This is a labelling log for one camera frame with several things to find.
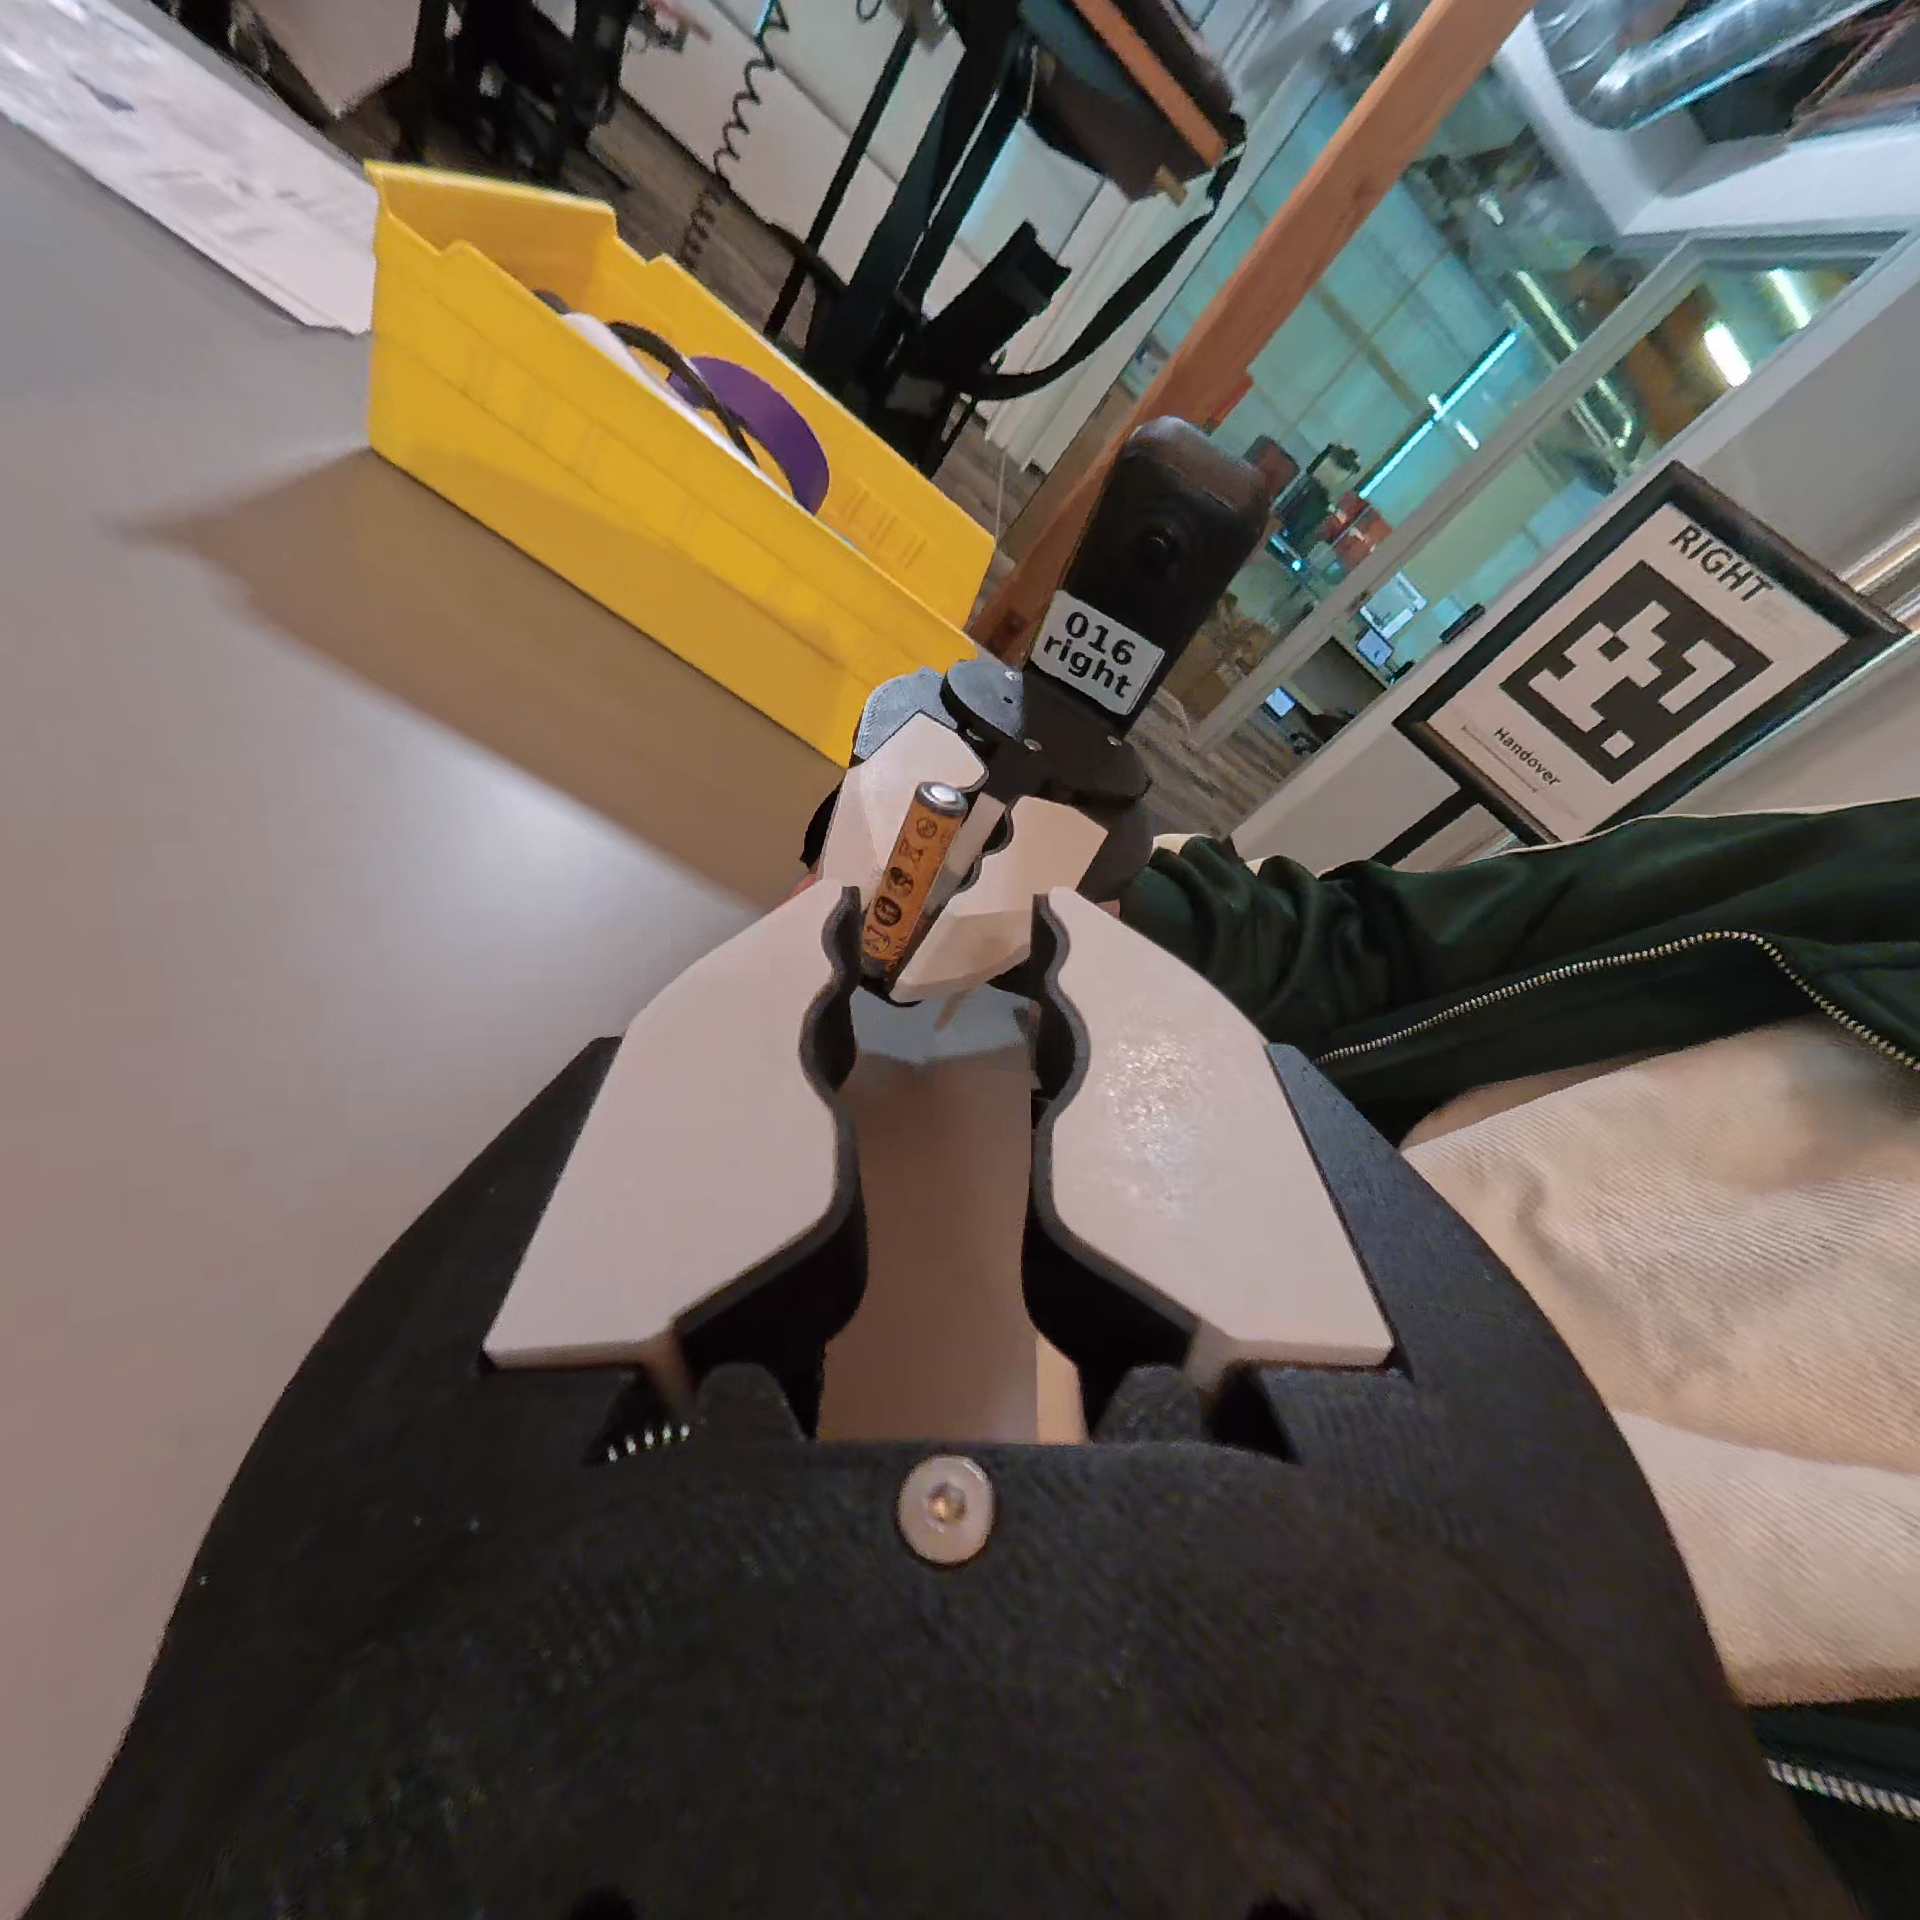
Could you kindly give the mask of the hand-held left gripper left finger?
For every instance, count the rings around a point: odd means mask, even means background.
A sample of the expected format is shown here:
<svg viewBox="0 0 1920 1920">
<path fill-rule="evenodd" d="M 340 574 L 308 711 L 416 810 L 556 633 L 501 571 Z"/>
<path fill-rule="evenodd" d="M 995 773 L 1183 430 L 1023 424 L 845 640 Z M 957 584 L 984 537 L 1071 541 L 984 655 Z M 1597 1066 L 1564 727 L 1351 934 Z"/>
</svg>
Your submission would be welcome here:
<svg viewBox="0 0 1920 1920">
<path fill-rule="evenodd" d="M 811 887 L 618 1041 L 484 1341 L 503 1370 L 642 1370 L 672 1409 L 733 1362 L 817 1419 L 868 1279 L 844 1085 L 865 906 Z"/>
</svg>

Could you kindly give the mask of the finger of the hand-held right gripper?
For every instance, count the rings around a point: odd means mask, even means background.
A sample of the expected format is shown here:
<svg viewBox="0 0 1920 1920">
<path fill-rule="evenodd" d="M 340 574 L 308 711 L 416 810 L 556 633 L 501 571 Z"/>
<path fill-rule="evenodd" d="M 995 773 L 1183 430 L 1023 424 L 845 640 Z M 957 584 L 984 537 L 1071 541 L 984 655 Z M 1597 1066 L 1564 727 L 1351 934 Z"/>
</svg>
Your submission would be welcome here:
<svg viewBox="0 0 1920 1920">
<path fill-rule="evenodd" d="M 858 888 L 868 904 L 893 853 L 908 806 L 923 781 L 975 794 L 987 777 L 963 736 L 890 736 L 848 768 L 827 825 L 827 887 Z"/>
<path fill-rule="evenodd" d="M 1027 961 L 1035 899 L 1077 887 L 1108 843 L 1112 830 L 1083 808 L 1023 798 L 1002 817 L 996 850 L 981 850 L 896 973 L 898 1002 L 938 1001 L 989 984 Z"/>
</svg>

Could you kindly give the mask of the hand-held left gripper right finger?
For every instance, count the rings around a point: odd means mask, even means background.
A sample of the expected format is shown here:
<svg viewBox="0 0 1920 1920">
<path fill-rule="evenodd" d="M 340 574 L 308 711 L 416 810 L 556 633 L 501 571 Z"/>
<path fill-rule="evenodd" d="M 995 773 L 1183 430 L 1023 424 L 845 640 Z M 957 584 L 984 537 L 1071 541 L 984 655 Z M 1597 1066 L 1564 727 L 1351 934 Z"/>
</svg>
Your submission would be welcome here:
<svg viewBox="0 0 1920 1920">
<path fill-rule="evenodd" d="M 1079 1390 L 1138 1367 L 1213 1393 L 1255 1363 L 1386 1362 L 1386 1313 L 1257 1025 L 1065 887 L 1031 929 L 1023 1288 Z"/>
</svg>

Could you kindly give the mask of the orange and black battery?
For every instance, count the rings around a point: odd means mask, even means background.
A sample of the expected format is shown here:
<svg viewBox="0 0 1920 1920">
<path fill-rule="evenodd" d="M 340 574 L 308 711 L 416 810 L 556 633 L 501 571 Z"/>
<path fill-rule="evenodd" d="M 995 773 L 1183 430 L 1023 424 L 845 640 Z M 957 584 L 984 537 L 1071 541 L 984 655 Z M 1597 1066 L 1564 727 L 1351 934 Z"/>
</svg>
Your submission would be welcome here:
<svg viewBox="0 0 1920 1920">
<path fill-rule="evenodd" d="M 939 779 L 911 793 L 859 926 L 858 973 L 868 992 L 891 997 L 975 800 L 971 789 Z"/>
</svg>

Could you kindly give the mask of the purple tape roll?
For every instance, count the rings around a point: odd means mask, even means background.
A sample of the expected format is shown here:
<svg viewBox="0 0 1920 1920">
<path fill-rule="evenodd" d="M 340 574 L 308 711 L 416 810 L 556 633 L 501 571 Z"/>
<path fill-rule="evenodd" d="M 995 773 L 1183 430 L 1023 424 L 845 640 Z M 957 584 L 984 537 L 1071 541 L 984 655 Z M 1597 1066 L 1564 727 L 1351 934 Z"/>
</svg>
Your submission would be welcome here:
<svg viewBox="0 0 1920 1920">
<path fill-rule="evenodd" d="M 667 387 L 723 441 L 786 486 L 807 513 L 827 499 L 827 451 L 800 406 L 764 371 L 715 353 L 692 353 L 667 371 Z"/>
</svg>

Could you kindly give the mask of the yellow plastic bin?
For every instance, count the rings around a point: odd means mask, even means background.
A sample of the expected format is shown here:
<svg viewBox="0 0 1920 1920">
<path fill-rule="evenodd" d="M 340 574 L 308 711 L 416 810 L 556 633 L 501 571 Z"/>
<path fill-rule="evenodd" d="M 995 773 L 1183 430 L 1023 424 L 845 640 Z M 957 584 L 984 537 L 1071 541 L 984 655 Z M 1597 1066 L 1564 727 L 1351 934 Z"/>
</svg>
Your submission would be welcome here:
<svg viewBox="0 0 1920 1920">
<path fill-rule="evenodd" d="M 995 538 L 612 205 L 370 160 L 368 441 L 786 734 L 845 762 L 875 686 L 975 654 Z M 749 365 L 825 445 L 807 513 L 541 294 Z"/>
</svg>

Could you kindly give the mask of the grey desk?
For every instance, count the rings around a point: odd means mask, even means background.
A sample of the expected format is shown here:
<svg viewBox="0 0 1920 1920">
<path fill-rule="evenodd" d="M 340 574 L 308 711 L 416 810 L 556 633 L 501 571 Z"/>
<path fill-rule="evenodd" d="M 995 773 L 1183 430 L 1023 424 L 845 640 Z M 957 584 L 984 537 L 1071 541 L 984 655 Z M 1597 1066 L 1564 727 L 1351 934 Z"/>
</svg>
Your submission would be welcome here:
<svg viewBox="0 0 1920 1920">
<path fill-rule="evenodd" d="M 276 1393 L 834 770 L 384 464 L 299 327 L 4 127 L 4 1914 Z"/>
</svg>

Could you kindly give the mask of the framed marker sign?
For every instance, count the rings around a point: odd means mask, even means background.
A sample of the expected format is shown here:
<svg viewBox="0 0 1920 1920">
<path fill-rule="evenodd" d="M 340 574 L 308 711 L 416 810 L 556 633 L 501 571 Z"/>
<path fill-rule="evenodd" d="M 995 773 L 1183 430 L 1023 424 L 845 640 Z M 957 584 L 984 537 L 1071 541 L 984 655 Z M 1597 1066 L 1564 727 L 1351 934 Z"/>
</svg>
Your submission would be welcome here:
<svg viewBox="0 0 1920 1920">
<path fill-rule="evenodd" d="M 1400 715 L 1451 793 L 1377 859 L 1403 862 L 1472 808 L 1527 848 L 1645 817 L 1912 637 L 1667 461 Z"/>
</svg>

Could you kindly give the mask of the beige trousers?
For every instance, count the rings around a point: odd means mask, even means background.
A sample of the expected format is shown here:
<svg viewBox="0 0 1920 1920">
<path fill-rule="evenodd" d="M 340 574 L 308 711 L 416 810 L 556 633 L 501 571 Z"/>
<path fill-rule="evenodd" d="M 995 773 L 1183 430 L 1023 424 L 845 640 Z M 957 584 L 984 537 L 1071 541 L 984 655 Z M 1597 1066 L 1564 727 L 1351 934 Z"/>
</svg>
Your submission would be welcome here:
<svg viewBox="0 0 1920 1920">
<path fill-rule="evenodd" d="M 1803 1017 L 1482 1087 L 1401 1152 L 1616 1417 L 1735 1694 L 1916 1696 L 1916 1070 Z"/>
</svg>

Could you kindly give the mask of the white tape roll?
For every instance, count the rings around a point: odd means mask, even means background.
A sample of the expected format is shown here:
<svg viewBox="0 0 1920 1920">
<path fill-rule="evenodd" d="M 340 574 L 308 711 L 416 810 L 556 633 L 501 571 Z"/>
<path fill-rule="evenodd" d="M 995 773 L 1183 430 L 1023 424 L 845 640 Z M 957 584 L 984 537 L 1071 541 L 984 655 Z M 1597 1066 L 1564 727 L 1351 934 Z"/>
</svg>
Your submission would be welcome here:
<svg viewBox="0 0 1920 1920">
<path fill-rule="evenodd" d="M 732 402 L 723 399 L 709 374 L 692 362 L 692 357 L 664 333 L 636 321 L 599 320 L 548 294 L 541 294 L 541 298 L 562 325 L 601 351 L 619 371 L 636 376 L 642 387 L 672 399 L 683 413 L 703 419 L 706 435 L 715 442 L 730 442 L 746 465 L 785 479 L 785 469 L 764 435 Z"/>
</svg>

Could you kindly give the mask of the white paper sheet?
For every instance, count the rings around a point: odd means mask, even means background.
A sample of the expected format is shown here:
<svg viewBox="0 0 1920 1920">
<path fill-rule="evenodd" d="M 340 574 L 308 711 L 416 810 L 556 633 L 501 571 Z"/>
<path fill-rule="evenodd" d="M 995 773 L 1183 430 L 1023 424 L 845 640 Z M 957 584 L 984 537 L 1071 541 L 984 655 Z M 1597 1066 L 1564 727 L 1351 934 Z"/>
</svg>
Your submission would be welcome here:
<svg viewBox="0 0 1920 1920">
<path fill-rule="evenodd" d="M 312 329 L 373 327 L 377 192 L 114 3 L 4 2 L 3 111 Z"/>
</svg>

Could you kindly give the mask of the wooden post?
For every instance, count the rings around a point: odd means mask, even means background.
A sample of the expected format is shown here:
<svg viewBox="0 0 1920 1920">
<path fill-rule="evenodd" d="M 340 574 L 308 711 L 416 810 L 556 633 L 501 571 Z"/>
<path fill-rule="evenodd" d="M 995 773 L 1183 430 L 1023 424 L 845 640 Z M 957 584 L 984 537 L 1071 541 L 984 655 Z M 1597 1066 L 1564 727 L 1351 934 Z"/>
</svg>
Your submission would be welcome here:
<svg viewBox="0 0 1920 1920">
<path fill-rule="evenodd" d="M 1208 424 L 1232 406 L 1257 351 L 1371 217 L 1527 11 L 1527 2 L 1432 2 L 1423 11 L 1234 274 L 971 616 L 977 645 L 1000 657 L 1024 655 L 1127 435 L 1163 416 Z"/>
</svg>

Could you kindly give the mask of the silver ventilation duct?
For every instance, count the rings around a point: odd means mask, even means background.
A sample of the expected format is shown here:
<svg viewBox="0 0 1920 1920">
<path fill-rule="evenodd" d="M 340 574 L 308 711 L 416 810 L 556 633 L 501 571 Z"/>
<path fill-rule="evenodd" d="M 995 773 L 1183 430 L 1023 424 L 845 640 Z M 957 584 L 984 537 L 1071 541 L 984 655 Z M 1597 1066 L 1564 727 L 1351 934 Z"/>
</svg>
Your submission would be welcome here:
<svg viewBox="0 0 1920 1920">
<path fill-rule="evenodd" d="M 1631 41 L 1641 3 L 1536 3 L 1532 22 L 1573 113 L 1634 131 L 1722 90 L 1879 2 L 1712 2 Z"/>
</svg>

